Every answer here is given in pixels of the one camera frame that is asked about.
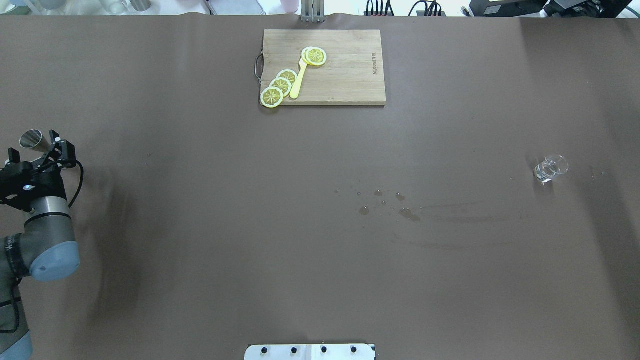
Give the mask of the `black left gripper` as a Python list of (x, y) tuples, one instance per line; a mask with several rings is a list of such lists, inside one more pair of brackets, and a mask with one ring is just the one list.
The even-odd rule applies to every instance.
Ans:
[(61, 173), (63, 168), (78, 166), (76, 148), (68, 140), (62, 139), (55, 130), (50, 130), (49, 137), (47, 164), (21, 162), (20, 151), (12, 147), (7, 150), (5, 168), (11, 170), (11, 197), (56, 197), (67, 200), (66, 186)]

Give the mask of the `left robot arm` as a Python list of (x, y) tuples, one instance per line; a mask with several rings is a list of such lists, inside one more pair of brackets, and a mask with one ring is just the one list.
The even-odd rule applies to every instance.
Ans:
[(72, 143), (51, 130), (20, 138), (26, 150), (41, 157), (23, 161), (14, 148), (1, 169), (1, 203), (25, 214), (23, 231), (1, 239), (1, 358), (27, 360), (32, 355), (31, 331), (19, 291), (23, 278), (48, 282), (66, 278), (80, 266), (62, 170), (81, 167)]

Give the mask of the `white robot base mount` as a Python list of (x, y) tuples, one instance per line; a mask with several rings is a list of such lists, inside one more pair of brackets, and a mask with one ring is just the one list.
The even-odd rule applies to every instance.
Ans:
[(247, 347), (245, 360), (376, 360), (374, 344), (254, 344)]

